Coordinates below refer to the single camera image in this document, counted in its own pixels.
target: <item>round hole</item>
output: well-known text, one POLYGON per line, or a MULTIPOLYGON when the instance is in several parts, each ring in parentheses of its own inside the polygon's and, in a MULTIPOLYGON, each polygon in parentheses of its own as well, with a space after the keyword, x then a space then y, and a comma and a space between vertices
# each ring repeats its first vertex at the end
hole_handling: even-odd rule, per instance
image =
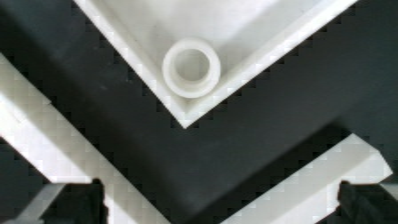
POLYGON ((203 52, 195 49, 185 50, 174 60, 176 73, 188 81, 199 81, 208 73, 210 62, 203 52))
POLYGON ((172 92, 185 98, 203 97, 220 79, 220 59, 206 41, 187 38, 176 42, 165 54, 162 70, 172 92))

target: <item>circular ring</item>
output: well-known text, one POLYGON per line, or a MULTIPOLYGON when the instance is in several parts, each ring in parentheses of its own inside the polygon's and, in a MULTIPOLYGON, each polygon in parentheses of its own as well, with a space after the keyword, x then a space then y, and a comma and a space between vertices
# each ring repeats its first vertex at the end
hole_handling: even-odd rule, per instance
POLYGON ((172 92, 185 98, 199 98, 215 88, 220 80, 220 59, 210 44, 197 38, 176 42, 163 59, 163 78, 172 92), (195 81, 187 80, 176 70, 176 58, 183 51, 197 50, 208 58, 208 72, 195 81))

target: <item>black background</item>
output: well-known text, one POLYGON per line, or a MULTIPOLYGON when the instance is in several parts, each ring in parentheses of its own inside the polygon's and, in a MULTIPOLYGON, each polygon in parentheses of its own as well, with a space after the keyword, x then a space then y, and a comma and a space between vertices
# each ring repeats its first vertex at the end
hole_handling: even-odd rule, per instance
POLYGON ((69 0, 0 0, 0 51, 172 223, 219 222, 350 132, 398 168, 396 0, 359 1, 187 130, 69 0))

